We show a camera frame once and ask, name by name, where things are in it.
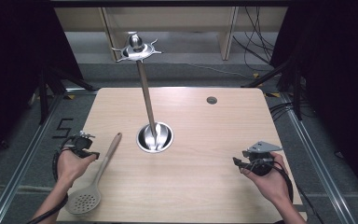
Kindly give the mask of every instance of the gray floor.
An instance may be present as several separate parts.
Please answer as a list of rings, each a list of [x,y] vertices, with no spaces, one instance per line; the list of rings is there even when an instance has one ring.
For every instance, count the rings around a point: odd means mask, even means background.
[[[117,64],[113,62],[104,34],[68,33],[67,36],[83,76],[89,84],[96,87],[140,86],[136,66],[133,63]],[[246,62],[252,68],[246,66],[243,49],[236,43],[232,45],[229,60],[222,61],[214,33],[140,33],[140,36],[144,36],[145,42],[158,38],[156,48],[164,51],[164,54],[154,55],[145,60],[145,69],[151,87],[225,86],[238,88],[254,80],[254,74],[266,73],[266,71],[256,69],[271,69],[251,55],[246,55]],[[243,34],[235,34],[235,36],[246,43]],[[265,34],[265,37],[273,43],[276,34]],[[263,50],[255,46],[252,48],[267,58]],[[259,88],[267,93],[276,92],[275,84],[278,78],[269,80]],[[71,83],[66,84],[68,88],[76,87]],[[71,133],[80,131],[94,98],[94,94],[77,94],[74,99],[65,99],[59,103],[2,223],[26,222],[38,205],[43,202],[54,184],[50,168],[51,157],[53,151],[61,143],[61,139],[53,138],[53,136],[63,135],[63,132],[57,130],[57,127],[61,119],[71,118],[73,120],[68,121],[65,125],[71,128]],[[266,101],[269,106],[274,106],[281,104],[282,98],[266,97]],[[25,149],[33,140],[34,133],[39,127],[39,112],[36,101],[23,114],[11,135],[7,137],[10,147],[0,150],[0,196],[5,185],[10,182]],[[358,223],[358,181],[356,177],[345,160],[335,156],[334,151],[337,149],[317,115],[309,107],[303,107],[302,112],[304,113],[303,124],[307,127],[312,142]],[[289,116],[289,113],[282,114],[275,121],[275,126],[296,183],[304,190],[324,223],[341,223]],[[320,223],[304,197],[302,200],[307,207],[308,222]]]

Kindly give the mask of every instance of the spoon head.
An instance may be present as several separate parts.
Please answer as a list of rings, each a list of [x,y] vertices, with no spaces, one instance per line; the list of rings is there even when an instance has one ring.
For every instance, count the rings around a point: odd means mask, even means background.
[[[101,193],[96,188],[85,188],[71,193],[65,209],[72,214],[83,214],[94,209],[101,200]]]

